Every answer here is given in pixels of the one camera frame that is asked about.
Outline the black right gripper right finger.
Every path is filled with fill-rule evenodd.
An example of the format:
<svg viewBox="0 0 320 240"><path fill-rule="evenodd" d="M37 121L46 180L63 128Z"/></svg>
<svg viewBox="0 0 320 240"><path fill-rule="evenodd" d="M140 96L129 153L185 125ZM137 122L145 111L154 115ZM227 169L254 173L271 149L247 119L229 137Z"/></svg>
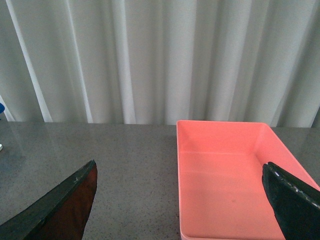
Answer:
<svg viewBox="0 0 320 240"><path fill-rule="evenodd" d="M262 167L262 185L286 240L320 238L320 191L273 162Z"/></svg>

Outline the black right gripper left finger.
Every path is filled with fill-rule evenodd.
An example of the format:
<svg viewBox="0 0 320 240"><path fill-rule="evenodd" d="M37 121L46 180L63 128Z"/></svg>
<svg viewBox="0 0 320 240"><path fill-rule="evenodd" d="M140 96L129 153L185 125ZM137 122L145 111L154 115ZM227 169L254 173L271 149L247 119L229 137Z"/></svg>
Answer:
<svg viewBox="0 0 320 240"><path fill-rule="evenodd" d="M97 191L94 160L0 226L2 240L80 240Z"/></svg>

